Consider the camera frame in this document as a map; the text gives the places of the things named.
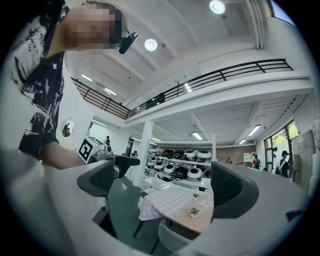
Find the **balcony railing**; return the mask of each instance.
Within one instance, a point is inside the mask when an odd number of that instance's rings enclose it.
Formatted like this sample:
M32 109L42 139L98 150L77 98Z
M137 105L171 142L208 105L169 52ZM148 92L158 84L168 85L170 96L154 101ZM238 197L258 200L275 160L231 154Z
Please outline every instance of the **balcony railing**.
M130 109L126 108L125 106L122 106L118 102L115 102L113 99L95 91L89 86L86 86L79 80L74 78L72 78L72 80L76 88L78 89L79 93L86 102L96 106L99 109L114 114L119 118L127 119L129 117Z
M224 81L279 71L293 71L293 69L288 65L286 59L284 58L252 61L218 69L216 71L206 73L189 81L183 82L169 90L160 93L159 95L132 109L130 117L133 117L145 110L170 101L174 98Z

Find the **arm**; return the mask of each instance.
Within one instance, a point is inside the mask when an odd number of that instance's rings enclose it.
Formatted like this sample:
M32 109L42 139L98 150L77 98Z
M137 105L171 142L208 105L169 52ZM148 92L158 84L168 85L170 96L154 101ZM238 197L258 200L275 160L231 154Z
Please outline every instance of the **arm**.
M43 144L39 156L44 164L57 169L85 165L85 162L82 161L76 152L65 149L56 141Z
M202 174L204 175L209 169L210 169L210 166L207 166L205 170L202 172Z

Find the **small plant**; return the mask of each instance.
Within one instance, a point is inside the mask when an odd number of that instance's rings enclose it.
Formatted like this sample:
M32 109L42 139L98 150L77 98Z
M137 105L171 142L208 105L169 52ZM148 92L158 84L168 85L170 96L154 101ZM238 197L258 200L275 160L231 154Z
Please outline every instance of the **small plant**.
M198 209L196 209L196 208L191 208L191 212L190 212L190 214L191 214L191 216L193 216L194 218L195 217L197 217L198 215L199 215L199 213L200 213L200 210L198 210Z

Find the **white pillar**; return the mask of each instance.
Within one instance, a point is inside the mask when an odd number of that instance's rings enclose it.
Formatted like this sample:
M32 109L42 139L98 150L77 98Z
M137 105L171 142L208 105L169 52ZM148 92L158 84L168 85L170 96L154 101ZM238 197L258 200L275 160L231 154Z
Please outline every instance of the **white pillar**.
M145 167L147 162L147 154L150 147L150 137L152 135L152 130L154 128L153 121L145 121L144 129L142 133L142 139L140 143L139 149L139 157L140 165L134 170L136 173L134 174L133 185L136 187L140 187L142 184L142 179L145 175Z
M216 150L216 135L211 135L212 139L212 161L217 161L217 150Z

